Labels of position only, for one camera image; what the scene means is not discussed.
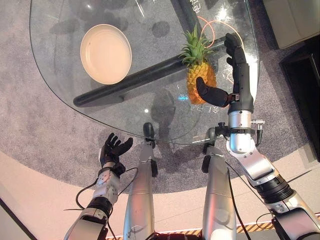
floor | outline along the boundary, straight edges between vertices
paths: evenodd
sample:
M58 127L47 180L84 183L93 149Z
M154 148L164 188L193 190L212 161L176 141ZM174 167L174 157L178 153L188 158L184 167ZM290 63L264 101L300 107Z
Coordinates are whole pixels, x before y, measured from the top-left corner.
M311 170L293 180L290 186L299 192L315 213L320 212L320 166L312 155L310 146L304 145L279 159L274 165L287 181ZM30 169L3 152L0 152L0 166L1 199L37 239L62 239L79 215L79 211L63 210L77 208L74 199L81 187ZM268 212L239 177L233 178L231 184L244 223L254 224L260 215ZM83 192L79 202L88 203L92 194L92 189ZM205 195L206 187L153 194L155 230L160 232L201 228ZM127 200L127 194L119 196L110 218L111 227L117 236L123 234ZM264 216L259 221L269 220L270 217Z
M277 49L262 1L250 0L249 3L260 56L254 116L266 120L259 150L275 162L289 180L319 166L279 67L280 60L299 45ZM75 207L74 197L79 189L95 179L99 169L98 149L106 136L110 132L115 132L122 140L129 136L75 112L49 90L30 46L30 1L12 0L3 2L2 6L0 197L38 239L61 239L79 214L62 210ZM134 137L132 149L121 159L127 168L136 165L142 141ZM217 146L223 150L225 142L218 141ZM207 176L201 172L204 157L201 152L201 145L157 144L154 154L159 177L153 181L157 231L201 227L202 214L199 213L207 184ZM225 156L241 174L237 162L227 153ZM320 211L320 203L314 195L320 190L318 175L319 169L315 169L292 182L315 212ZM130 174L123 176L121 187L131 178ZM254 222L265 213L265 208L234 173L232 178L240 214L244 222ZM91 194L88 190L80 201L88 201ZM116 217L110 220L117 235L122 234L126 198L126 194L120 197L115 208ZM181 198L191 201L187 208L178 201ZM175 208L175 213L170 215L169 211L163 211L164 205Z

beige floor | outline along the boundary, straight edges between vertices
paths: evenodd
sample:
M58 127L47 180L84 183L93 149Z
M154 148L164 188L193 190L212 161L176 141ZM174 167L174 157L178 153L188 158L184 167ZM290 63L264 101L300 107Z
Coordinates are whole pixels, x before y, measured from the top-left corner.
M310 146L294 151L274 164L281 175L290 180L307 170L311 172L290 183L314 212L320 212L320 164L312 155ZM39 240L60 240L77 218L75 196L81 189L36 172L0 152L0 197ZM252 223L266 208L241 182L232 179L235 202L245 223ZM88 190L79 201L85 205L93 191ZM169 231L201 228L206 188L189 191L154 194L155 230ZM122 235L124 213L128 196L122 194L114 206L110 224L114 233Z

white bowl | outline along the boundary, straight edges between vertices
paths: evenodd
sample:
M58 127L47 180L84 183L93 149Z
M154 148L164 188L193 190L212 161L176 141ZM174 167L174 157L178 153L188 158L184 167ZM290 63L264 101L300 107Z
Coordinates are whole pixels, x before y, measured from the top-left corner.
M99 24L84 35L81 62L91 78L101 84L116 84L128 74L132 52L128 39L115 26Z

pineapple crown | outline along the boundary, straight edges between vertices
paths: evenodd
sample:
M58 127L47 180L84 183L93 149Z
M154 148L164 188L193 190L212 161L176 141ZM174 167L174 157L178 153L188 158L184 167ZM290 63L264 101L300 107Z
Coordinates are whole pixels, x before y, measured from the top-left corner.
M200 36L198 38L197 24L194 26L193 32L188 30L184 33L187 44L182 48L182 54L179 57L183 57L182 63L186 64L188 68L192 68L194 65L201 65L203 61L207 60L207 55L211 52L205 48L205 44L209 42L205 37Z

silver robot leg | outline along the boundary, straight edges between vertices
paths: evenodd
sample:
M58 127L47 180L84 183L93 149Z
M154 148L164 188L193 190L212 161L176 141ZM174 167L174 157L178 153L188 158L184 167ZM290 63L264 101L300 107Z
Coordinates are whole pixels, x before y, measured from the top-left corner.
M222 152L212 145L206 149L202 171L208 173L202 237L204 240L235 240L237 225L228 169Z
M152 159L152 144L145 142L139 157L138 174L132 183L126 205L124 240L144 240L155 231Z

